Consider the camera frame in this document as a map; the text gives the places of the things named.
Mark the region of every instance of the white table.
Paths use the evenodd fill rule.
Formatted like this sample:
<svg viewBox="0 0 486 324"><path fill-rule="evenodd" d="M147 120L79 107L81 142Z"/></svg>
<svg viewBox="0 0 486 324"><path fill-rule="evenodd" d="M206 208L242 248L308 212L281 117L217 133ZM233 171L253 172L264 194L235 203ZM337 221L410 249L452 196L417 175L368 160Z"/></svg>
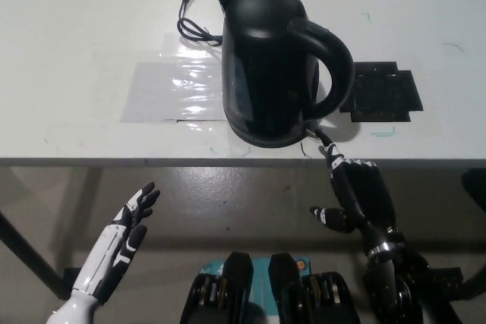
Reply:
<svg viewBox="0 0 486 324"><path fill-rule="evenodd" d="M188 126L122 118L134 70L158 57L210 57L181 43L181 0L0 0L3 165L312 165L317 144L261 149L225 121ZM349 157L419 165L486 162L485 0L302 0L355 61L412 70L424 106L411 123L323 123ZM217 0L188 16L219 33ZM389 137L376 133L389 132Z"/></svg>

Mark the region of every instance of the black wire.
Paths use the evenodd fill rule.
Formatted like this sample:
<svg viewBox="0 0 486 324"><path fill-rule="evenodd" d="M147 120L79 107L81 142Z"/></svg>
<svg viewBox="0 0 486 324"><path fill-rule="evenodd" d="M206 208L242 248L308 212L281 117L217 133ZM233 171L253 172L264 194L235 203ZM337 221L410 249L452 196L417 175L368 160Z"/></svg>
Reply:
<svg viewBox="0 0 486 324"><path fill-rule="evenodd" d="M222 36L213 36L207 30L204 30L192 20L186 18L185 12L187 9L188 1L182 0L177 21L177 30L181 36L194 42L208 42L213 47L221 46Z"/></svg>

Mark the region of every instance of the black electric kettle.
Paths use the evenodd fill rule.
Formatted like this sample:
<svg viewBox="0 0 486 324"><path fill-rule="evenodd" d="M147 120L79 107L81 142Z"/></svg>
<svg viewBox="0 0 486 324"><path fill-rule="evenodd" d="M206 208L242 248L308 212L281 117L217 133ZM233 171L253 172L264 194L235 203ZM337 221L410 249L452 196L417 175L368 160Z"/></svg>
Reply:
<svg viewBox="0 0 486 324"><path fill-rule="evenodd" d="M233 131L260 147L283 147L305 135L309 121L345 101L354 64L344 43L307 19L300 0L219 0L223 107ZM315 102L319 58L332 86Z"/></svg>

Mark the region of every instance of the gray floor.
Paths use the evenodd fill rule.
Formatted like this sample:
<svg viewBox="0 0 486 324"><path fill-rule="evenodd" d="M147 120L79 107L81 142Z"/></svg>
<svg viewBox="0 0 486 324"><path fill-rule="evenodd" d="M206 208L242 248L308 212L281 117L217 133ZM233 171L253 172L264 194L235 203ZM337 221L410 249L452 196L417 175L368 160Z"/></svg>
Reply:
<svg viewBox="0 0 486 324"><path fill-rule="evenodd" d="M433 266L461 266L469 277L486 262L486 214L462 191L460 173L385 171L410 243ZM345 277L362 321L374 322L358 234L328 231L308 212L337 205L323 168L0 168L0 210L52 265L77 266L120 204L148 181L162 196L99 322L177 323L199 268L233 249L309 255L314 272ZM1 244L0 277L1 324L44 322L57 304ZM456 307L465 322L481 322L485 303L480 297Z"/></svg>

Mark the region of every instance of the table leg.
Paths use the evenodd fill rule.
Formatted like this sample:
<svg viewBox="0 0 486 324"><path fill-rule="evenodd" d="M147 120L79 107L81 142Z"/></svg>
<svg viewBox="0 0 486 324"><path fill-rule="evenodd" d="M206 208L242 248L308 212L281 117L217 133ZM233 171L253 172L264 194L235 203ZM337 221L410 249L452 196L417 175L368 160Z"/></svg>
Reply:
<svg viewBox="0 0 486 324"><path fill-rule="evenodd" d="M59 299L71 296L70 285L35 251L0 212L0 241L21 259Z"/></svg>

